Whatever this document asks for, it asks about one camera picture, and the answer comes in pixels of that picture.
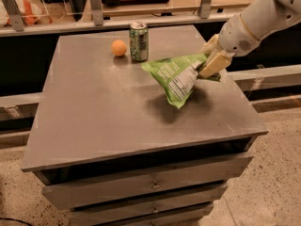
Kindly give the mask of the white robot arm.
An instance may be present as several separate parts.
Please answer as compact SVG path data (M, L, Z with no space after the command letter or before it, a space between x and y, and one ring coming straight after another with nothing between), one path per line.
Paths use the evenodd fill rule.
M201 48L207 56L198 74L208 78L226 69L233 57L244 57L271 34L301 21L301 0L255 0L233 15Z

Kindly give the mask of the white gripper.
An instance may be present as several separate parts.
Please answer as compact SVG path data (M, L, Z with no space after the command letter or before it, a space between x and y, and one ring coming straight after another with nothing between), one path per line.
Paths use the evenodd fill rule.
M208 78L226 69L231 64L234 54L244 57L256 49L261 43L260 37L261 25L254 18L243 13L234 15L225 22L219 35L214 34L199 50L201 54L209 57L198 75ZM216 52L219 45L226 51Z

